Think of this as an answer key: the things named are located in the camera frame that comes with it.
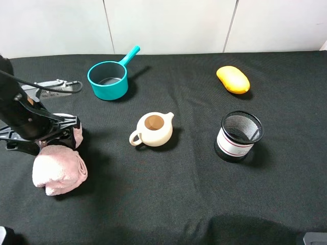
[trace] black tablecloth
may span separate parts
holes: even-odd
[[[32,183],[33,157],[0,149],[0,225],[30,244],[295,244],[299,232],[327,232],[327,52],[136,56],[129,90],[112,102],[87,81],[114,55],[12,60],[31,82],[80,80],[79,94],[44,101],[79,116],[88,179],[47,197]],[[244,95],[225,90],[216,70],[238,67]],[[214,151],[221,118],[256,115],[264,138],[242,164]],[[171,140],[130,145],[138,120],[173,112]]]

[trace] black mesh cup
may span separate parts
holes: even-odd
[[[227,162],[240,162],[263,135],[264,128],[258,118],[245,111],[233,111],[221,121],[215,150]]]

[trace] yellow mango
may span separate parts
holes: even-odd
[[[250,89],[250,82],[247,77],[234,66],[223,66],[219,68],[217,77],[231,93],[246,93]]]

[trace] black cable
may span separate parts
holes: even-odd
[[[37,85],[35,83],[26,82],[26,81],[24,81],[22,79],[19,79],[19,78],[13,76],[13,75],[10,75],[9,73],[4,72],[3,70],[0,70],[0,73],[3,74],[3,75],[5,75],[5,76],[7,76],[7,77],[9,77],[9,78],[12,78],[12,79],[14,79],[14,80],[16,80],[16,81],[18,81],[20,83],[23,83],[25,85],[30,85],[32,87],[39,88],[39,89],[46,90],[46,91],[50,91],[50,92],[56,92],[56,93],[79,93],[82,90],[82,88],[83,88],[83,84],[80,81],[76,81],[80,85],[79,89],[76,90],[76,91],[63,91],[63,90],[57,90],[57,89],[52,89],[52,88],[45,88],[45,87],[40,86],[40,85]]]

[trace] teapot spout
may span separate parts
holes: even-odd
[[[169,113],[167,114],[167,117],[168,117],[170,120],[173,120],[173,118],[174,118],[174,114],[173,114],[172,112],[169,112]]]

